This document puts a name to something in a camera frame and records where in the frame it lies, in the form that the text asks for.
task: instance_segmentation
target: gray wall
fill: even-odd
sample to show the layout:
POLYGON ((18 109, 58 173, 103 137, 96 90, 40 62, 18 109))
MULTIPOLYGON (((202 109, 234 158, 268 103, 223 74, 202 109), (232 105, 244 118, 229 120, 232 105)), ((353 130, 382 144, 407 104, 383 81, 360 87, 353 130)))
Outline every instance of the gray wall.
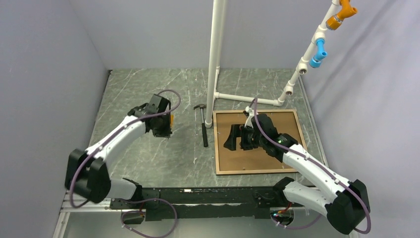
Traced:
POLYGON ((359 13, 328 33, 305 88, 329 164, 368 187, 368 237, 418 237, 420 5, 352 4, 359 13))
POLYGON ((47 238, 106 69, 67 0, 1 1, 0 32, 0 236, 47 238))
MULTIPOLYGON (((212 0, 70 0, 108 68, 208 67, 212 0)), ((296 67, 331 0, 229 0, 221 67, 296 67)))

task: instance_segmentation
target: pipe elbow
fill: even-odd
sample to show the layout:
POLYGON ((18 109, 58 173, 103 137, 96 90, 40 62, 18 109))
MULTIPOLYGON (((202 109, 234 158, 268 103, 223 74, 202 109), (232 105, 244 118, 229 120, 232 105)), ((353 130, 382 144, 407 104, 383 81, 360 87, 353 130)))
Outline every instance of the pipe elbow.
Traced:
POLYGON ((340 0, 341 10, 331 16, 325 23, 329 30, 337 30, 341 26, 344 19, 349 18, 357 13, 357 8, 350 5, 350 0, 340 0))
POLYGON ((318 39, 316 41, 316 46, 318 46, 318 51, 316 52, 316 54, 314 55, 314 57, 312 57, 312 59, 309 61, 309 65, 312 68, 318 68, 321 66, 322 64, 322 60, 327 57, 327 52, 324 49, 324 43, 325 40, 324 39, 318 39))

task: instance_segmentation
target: pvc pipe frame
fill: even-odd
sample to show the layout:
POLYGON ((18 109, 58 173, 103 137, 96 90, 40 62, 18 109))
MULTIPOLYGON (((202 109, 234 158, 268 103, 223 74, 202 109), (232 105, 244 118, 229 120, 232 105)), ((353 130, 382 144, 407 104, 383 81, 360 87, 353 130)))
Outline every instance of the pvc pipe frame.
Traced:
POLYGON ((312 37, 311 43, 309 44, 308 48, 306 49, 305 54, 300 59, 298 66, 295 69, 290 80, 287 82, 286 86, 283 89, 283 93, 277 99, 280 105, 283 105, 286 96, 293 94, 293 87, 295 86, 296 81, 300 74, 305 74, 307 72, 308 63, 311 60, 311 56, 316 48, 316 40, 323 38, 325 39, 325 32, 327 31, 326 21, 334 15, 340 7, 340 0, 332 0, 331 6, 329 7, 327 14, 325 15, 324 19, 322 20, 321 24, 317 27, 314 36, 312 37))
MULTIPOLYGON (((230 94, 223 94, 216 92, 218 75, 220 72, 220 54, 221 54, 221 42, 223 38, 224 22, 226 19, 226 5, 227 0, 213 0, 213 14, 211 21, 211 38, 210 38, 210 60, 209 60, 209 76, 207 84, 207 110, 205 125, 207 128, 212 126, 213 120, 213 108, 214 101, 216 98, 238 100, 244 102, 250 102, 253 97, 244 97, 230 94)), ((300 59, 296 66, 295 72, 293 73, 290 80, 284 87, 283 93, 278 99, 258 99, 258 103, 269 104, 273 106, 282 106, 286 95, 293 94, 293 86, 295 86, 301 74, 305 74, 308 69, 309 60, 311 60, 313 52, 316 48, 316 40, 319 38, 325 38, 325 31, 327 27, 325 22, 334 15, 340 7, 340 0, 332 0, 332 4, 328 9, 327 14, 322 20, 321 24, 317 27, 314 36, 312 37, 311 43, 309 44, 305 54, 300 59)))
POLYGON ((207 110, 205 125, 210 128, 213 124, 214 93, 216 89, 216 69, 220 68, 221 38, 223 37, 224 20, 227 0, 213 0, 213 17, 211 20, 209 77, 207 83, 207 110))

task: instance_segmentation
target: black hammer handle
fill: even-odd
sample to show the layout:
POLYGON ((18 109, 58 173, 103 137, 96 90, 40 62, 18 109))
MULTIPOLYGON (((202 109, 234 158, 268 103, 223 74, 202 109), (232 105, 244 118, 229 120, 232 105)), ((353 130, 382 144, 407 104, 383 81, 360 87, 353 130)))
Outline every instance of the black hammer handle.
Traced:
POLYGON ((201 123, 201 129, 203 130, 203 145, 204 145, 204 147, 208 147, 209 142, 207 141, 207 130, 206 130, 206 126, 204 125, 204 123, 201 123))

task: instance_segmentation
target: wooden board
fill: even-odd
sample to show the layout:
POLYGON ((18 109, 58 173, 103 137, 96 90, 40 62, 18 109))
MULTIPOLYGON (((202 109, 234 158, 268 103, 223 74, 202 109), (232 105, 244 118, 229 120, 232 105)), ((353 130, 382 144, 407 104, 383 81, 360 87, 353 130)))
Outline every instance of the wooden board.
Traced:
MULTIPOLYGON (((266 113, 279 133, 287 133, 306 149, 305 140, 296 110, 258 110, 266 113)), ((244 124, 246 117, 241 110, 214 111, 214 146, 217 175, 294 173, 295 169, 269 156, 262 148, 244 151, 240 149, 240 138, 236 140, 236 151, 223 147, 232 124, 244 124)))

